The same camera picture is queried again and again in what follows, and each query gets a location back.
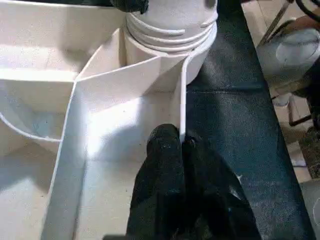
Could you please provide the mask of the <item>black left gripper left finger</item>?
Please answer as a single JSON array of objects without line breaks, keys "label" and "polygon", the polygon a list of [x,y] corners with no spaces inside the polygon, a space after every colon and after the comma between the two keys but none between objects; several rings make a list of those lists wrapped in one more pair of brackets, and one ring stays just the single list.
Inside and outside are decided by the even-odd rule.
[{"label": "black left gripper left finger", "polygon": [[185,175],[178,129],[161,124],[150,134],[134,182],[126,234],[171,240],[184,225]]}]

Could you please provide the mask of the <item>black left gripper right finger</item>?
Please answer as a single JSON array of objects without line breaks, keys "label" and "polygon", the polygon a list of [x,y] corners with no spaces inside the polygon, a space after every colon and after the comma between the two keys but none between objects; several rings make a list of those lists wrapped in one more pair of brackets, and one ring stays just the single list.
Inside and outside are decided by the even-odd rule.
[{"label": "black left gripper right finger", "polygon": [[182,144],[191,222],[206,240],[259,240],[261,235],[237,175],[196,134]]}]

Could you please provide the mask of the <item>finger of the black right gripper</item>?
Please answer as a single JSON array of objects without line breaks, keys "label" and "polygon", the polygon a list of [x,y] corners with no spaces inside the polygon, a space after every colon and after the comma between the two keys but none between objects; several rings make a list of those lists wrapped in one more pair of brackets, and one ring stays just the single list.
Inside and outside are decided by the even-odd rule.
[{"label": "finger of the black right gripper", "polygon": [[111,0],[111,4],[125,13],[140,12],[144,14],[149,7],[148,0]]}]

